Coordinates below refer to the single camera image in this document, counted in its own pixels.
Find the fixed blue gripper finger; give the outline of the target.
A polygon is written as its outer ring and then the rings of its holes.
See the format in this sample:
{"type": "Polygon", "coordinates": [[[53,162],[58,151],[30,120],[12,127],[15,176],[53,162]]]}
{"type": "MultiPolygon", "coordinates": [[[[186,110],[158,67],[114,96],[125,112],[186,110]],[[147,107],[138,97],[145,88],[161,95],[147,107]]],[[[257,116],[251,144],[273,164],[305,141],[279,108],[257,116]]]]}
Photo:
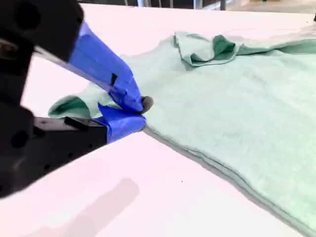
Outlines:
{"type": "Polygon", "coordinates": [[[32,182],[104,145],[141,131],[141,114],[99,106],[98,118],[38,118],[32,138],[32,182]]]}

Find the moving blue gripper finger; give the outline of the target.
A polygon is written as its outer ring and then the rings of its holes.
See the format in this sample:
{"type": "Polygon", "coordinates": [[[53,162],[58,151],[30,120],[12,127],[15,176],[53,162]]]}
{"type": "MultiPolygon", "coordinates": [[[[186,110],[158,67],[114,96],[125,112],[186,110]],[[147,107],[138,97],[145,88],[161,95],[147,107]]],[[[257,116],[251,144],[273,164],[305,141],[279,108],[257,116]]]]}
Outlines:
{"type": "Polygon", "coordinates": [[[89,28],[77,1],[17,0],[14,20],[37,53],[97,84],[123,110],[143,114],[153,105],[130,67],[89,28]]]}

